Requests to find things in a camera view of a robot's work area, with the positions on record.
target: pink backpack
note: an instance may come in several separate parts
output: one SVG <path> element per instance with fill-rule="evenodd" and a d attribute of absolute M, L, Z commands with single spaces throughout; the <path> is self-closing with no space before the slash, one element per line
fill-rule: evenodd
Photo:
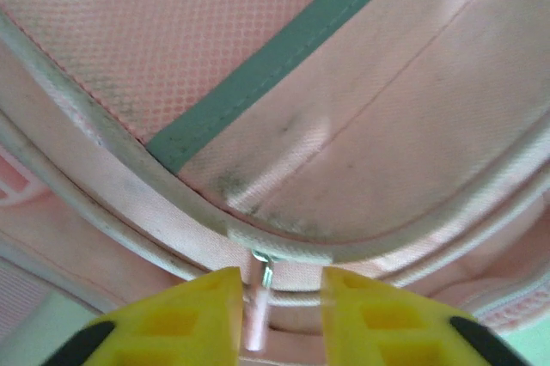
<path fill-rule="evenodd" d="M 548 21 L 550 0 L 0 0 L 0 257 L 98 311 L 240 266 L 253 324 L 271 310 L 257 362 L 324 362 L 324 265 L 499 332 L 539 320 Z"/>

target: textured pink fabric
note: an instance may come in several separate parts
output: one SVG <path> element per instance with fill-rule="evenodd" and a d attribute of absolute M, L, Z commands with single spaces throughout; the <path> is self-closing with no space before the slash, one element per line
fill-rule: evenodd
<path fill-rule="evenodd" d="M 550 121 L 549 1 L 373 0 L 179 176 L 260 229 L 325 244 L 410 242 L 409 225 L 478 196 L 438 239 L 378 263 L 417 259 L 548 160 L 539 145 L 526 161 L 515 144 Z"/>
<path fill-rule="evenodd" d="M 147 141 L 311 1 L 0 0 L 0 6 Z"/>
<path fill-rule="evenodd" d="M 245 247 L 191 219 L 105 147 L 86 138 L 1 42 L 0 84 L 2 110 L 95 201 L 197 266 L 216 270 L 237 265 L 246 277 Z"/>
<path fill-rule="evenodd" d="M 550 283 L 546 283 L 528 295 L 485 314 L 480 321 L 498 332 L 512 332 L 545 319 L 549 314 Z"/>
<path fill-rule="evenodd" d="M 111 240 L 51 193 L 0 208 L 0 257 L 108 311 L 177 283 Z"/>
<path fill-rule="evenodd" d="M 476 281 L 480 278 L 502 278 L 518 279 L 527 276 L 530 270 L 534 270 L 538 265 L 544 262 L 544 250 L 547 246 L 544 237 L 538 238 L 540 248 L 537 248 L 536 253 L 529 255 L 529 258 L 521 259 L 521 262 L 512 264 L 510 261 L 504 265 L 502 271 L 497 274 L 486 275 L 487 271 L 494 266 L 503 267 L 498 262 L 506 259 L 507 253 L 510 250 L 514 253 L 525 253 L 531 248 L 529 244 L 525 244 L 525 239 L 532 239 L 534 235 L 543 235 L 546 230 L 547 217 L 549 215 L 547 209 L 548 204 L 542 198 L 539 198 L 516 218 L 488 237 L 485 241 L 479 244 L 474 249 L 470 250 L 466 255 L 454 260 L 450 264 L 442 267 L 438 271 L 410 284 L 407 288 L 416 293 L 421 293 L 428 296 L 436 296 L 439 300 L 447 302 L 454 306 L 464 304 L 468 298 L 477 293 L 479 290 L 469 290 L 468 287 L 462 287 L 464 284 Z M 523 272 L 519 275 L 511 270 L 511 267 L 523 266 Z M 462 292 L 457 292 L 456 289 L 452 292 L 444 292 L 449 286 L 458 285 Z"/>
<path fill-rule="evenodd" d="M 0 341 L 42 302 L 48 288 L 0 262 Z"/>

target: black rubber tip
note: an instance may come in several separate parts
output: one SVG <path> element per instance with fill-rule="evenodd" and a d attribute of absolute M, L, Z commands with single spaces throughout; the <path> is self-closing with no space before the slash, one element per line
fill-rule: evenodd
<path fill-rule="evenodd" d="M 114 328 L 112 321 L 103 321 L 82 329 L 42 363 L 42 366 L 81 366 Z"/>
<path fill-rule="evenodd" d="M 529 366 L 491 329 L 458 316 L 451 317 L 449 322 L 491 366 Z"/>

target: teal stripe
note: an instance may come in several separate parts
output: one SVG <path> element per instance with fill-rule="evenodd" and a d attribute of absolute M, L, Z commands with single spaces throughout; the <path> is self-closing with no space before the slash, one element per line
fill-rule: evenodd
<path fill-rule="evenodd" d="M 170 172 L 203 149 L 370 0 L 314 0 L 205 98 L 159 131 L 147 150 Z"/>

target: zipper pull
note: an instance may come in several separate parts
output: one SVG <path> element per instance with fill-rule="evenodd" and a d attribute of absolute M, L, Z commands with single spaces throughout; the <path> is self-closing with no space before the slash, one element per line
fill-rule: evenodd
<path fill-rule="evenodd" d="M 248 351 L 262 351 L 269 328 L 269 299 L 272 291 L 273 263 L 277 258 L 252 251 L 250 286 L 245 309 L 244 346 Z"/>

